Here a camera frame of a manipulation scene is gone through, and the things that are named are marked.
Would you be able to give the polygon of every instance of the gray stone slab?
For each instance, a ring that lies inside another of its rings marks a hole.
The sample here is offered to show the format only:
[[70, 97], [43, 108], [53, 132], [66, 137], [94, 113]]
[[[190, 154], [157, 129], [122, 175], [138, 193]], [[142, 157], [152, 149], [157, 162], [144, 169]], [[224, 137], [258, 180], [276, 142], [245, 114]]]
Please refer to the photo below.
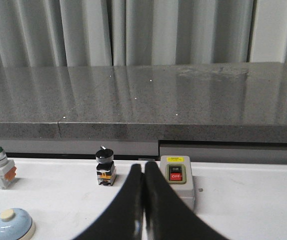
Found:
[[6, 137], [287, 143], [287, 63], [0, 68]]

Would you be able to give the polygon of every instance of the curtain fold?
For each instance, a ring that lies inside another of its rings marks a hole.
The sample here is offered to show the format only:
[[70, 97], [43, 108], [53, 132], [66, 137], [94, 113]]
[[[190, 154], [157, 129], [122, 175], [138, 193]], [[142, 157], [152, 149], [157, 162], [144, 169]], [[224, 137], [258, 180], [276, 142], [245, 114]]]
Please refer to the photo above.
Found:
[[247, 58], [287, 62], [287, 1], [0, 0], [3, 67], [235, 63]]

